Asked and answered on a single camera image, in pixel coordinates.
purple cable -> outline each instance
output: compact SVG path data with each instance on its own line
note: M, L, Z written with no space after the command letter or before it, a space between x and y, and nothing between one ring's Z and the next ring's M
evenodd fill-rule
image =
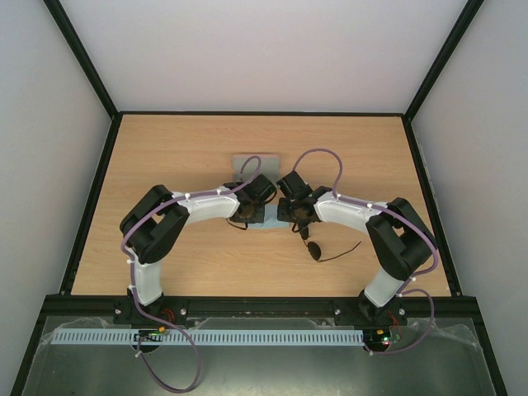
M297 159L297 162L295 163L295 165L294 165L294 167L293 167L293 169L291 171L293 172L295 169L297 169L297 167L299 166L300 160L303 159L304 156L306 156L307 154L310 154L310 153L318 152L318 151L323 152L323 153L329 153L329 154L333 155L334 158L339 163L339 173L337 174L336 181L333 183L333 186L332 186L332 191L334 191L334 195L333 196L336 196L335 191L337 191L337 184L339 183L339 180L341 180L341 175L343 174L343 162L339 158L339 156L336 153L334 153L332 150L329 150L327 148L312 148L311 150L305 151Z
M240 174L243 173L244 168L246 167L246 165L248 165L248 163L252 159L256 159L258 161L257 168L255 169L255 172L253 172L253 174L249 177L249 179L247 179L240 186L237 186L237 187L233 188L232 190L220 191L219 193L218 193L217 190L196 192L194 194L190 194L189 198L197 198L197 197L200 197L200 196L216 196L217 194L220 194L221 196L226 196L226 195L229 195L229 194L233 194L234 192L237 192L239 190L242 190L245 186L247 186L249 183L251 183L255 179L255 177L257 177L257 175L258 175L258 173L259 173L259 171L261 169L261 164L262 164L261 158L259 156L257 156L257 155L252 155L251 157L249 157L246 160L246 162L240 168ZM193 390L195 388L196 384L198 383L198 379L200 378L200 373L201 373L200 353L198 352L198 347L196 346L195 342L192 341L191 336L189 336L189 334L187 334L187 332L185 330L179 328L174 323L170 323L170 322L168 322L166 320L163 320L161 318L156 318L155 316L153 316L153 315L151 315L149 313L146 313L145 311L143 311L141 309L141 305L139 304L138 291L137 291L137 289L135 287L135 257L134 257L134 254L132 252L129 252L129 250L126 247L126 244L129 241L130 237L139 229L139 227L141 227L147 220L152 218L152 216L157 214L160 210L163 210L163 209L167 208L170 205L174 205L175 203L179 202L180 200L186 200L186 199L187 199L187 197L185 195L184 196L177 196L176 198L172 198L171 200L168 200L167 202L163 202L158 207L152 209L142 219L140 219L138 221L138 223L135 224L134 227L132 227L129 230L128 233L126 233L125 237L123 238L123 241L121 242L121 251L124 254L126 254L131 260L131 263L130 263L130 283L132 285L131 289L132 289L132 295L134 297L135 308L145 318L148 318L148 319L151 319L151 320L156 321L158 323L164 324L164 325L169 326L170 328L173 328L173 329L177 330L178 332L180 332L183 335L183 337L185 337L187 339L187 341L189 341L189 343L191 344L191 346L192 346L192 348L193 348L193 350L195 352L195 355L196 355L196 376L193 379L192 384L189 385L185 389L173 388L172 386L167 385L163 381L161 381L159 379L159 377L154 373L154 371L152 370L152 368L150 367L149 363L147 362L147 360L143 356L143 353L141 353L141 350L140 350L141 342L143 342L144 337L139 339L138 345L136 347L136 350L138 351L139 357L141 357L141 360L143 361L143 363L147 367L148 373L153 378L153 380L156 382L156 384L158 384L160 387L162 387L163 389L165 389L168 392L171 392L173 394L184 394L184 393L189 392L189 391L191 391L191 390Z
M398 349L396 351L374 352L374 351L371 351L370 348L367 345L365 345L365 349L371 355L377 355L377 356L396 355L398 353L402 353L402 352L405 352L405 351L410 351L414 347L417 347L425 339L425 337L427 337L427 334L429 334L429 332L431 331L432 324L434 323L434 320L435 320L435 304L432 301L431 295L429 293L427 293L424 289L410 289L410 290L404 291L403 293L401 293L401 295L408 295L410 293L415 293L417 291L419 291L420 293L425 294L427 296L427 298L429 299L429 304L431 305L431 316L429 317L429 324L427 325L426 331L423 332L423 334L415 342L413 342L411 345L408 345L408 346L406 346L406 347L404 347L402 349Z

